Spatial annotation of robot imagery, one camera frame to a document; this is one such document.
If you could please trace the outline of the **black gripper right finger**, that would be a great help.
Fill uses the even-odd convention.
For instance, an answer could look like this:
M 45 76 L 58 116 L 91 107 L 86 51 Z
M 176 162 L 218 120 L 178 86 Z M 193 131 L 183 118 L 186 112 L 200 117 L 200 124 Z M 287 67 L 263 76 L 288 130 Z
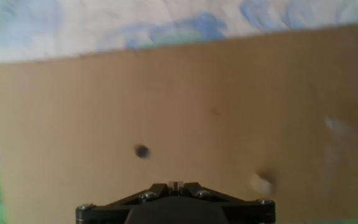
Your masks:
M 276 223 L 275 202 L 269 198 L 245 201 L 203 187 L 197 182 L 177 182 L 176 193 L 217 205 L 223 210 L 229 223 Z

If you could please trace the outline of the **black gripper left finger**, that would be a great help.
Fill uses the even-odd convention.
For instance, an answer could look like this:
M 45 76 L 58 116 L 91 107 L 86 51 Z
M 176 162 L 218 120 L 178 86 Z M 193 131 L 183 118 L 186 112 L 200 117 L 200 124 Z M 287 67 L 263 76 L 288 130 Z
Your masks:
M 152 184 L 149 189 L 137 192 L 107 205 L 86 203 L 76 207 L 76 224 L 89 223 L 124 223 L 129 212 L 138 205 L 153 202 L 158 199 L 172 196 L 175 184 Z

